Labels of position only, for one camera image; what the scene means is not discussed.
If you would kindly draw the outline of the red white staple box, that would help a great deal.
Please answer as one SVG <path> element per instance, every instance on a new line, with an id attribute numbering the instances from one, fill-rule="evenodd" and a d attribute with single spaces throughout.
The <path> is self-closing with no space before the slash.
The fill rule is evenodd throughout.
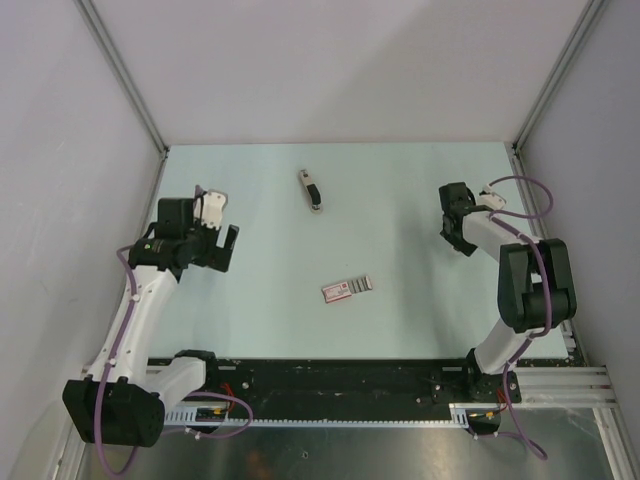
<path id="1" fill-rule="evenodd" d="M 354 277 L 348 280 L 325 286 L 321 289 L 326 304 L 348 299 L 354 295 L 365 293 L 373 289 L 368 275 Z"/>

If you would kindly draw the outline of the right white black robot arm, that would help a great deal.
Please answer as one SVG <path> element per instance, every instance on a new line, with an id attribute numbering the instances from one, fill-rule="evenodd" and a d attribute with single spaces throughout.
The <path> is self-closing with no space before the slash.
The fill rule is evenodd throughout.
<path id="1" fill-rule="evenodd" d="M 498 263 L 499 320 L 465 359 L 462 398 L 492 402 L 511 392 L 518 359 L 537 339 L 574 317 L 577 299 L 567 245 L 532 237 L 502 220 L 506 201 L 487 185 L 474 195 L 463 182 L 439 188 L 441 237 L 469 257 Z"/>

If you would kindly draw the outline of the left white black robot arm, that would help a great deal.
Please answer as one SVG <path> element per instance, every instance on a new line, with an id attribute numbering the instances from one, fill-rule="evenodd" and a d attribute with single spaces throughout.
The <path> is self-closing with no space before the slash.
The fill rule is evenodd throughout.
<path id="1" fill-rule="evenodd" d="M 225 193 L 199 190 L 192 198 L 162 198 L 141 238 L 118 251 L 127 286 L 106 340 L 81 380 L 66 383 L 62 399 L 86 443 L 151 447 L 164 419 L 193 393 L 207 400 L 221 387 L 210 352 L 184 350 L 158 374 L 147 371 L 153 333 L 168 300 L 191 266 L 228 271 L 239 229 L 218 241 Z"/>

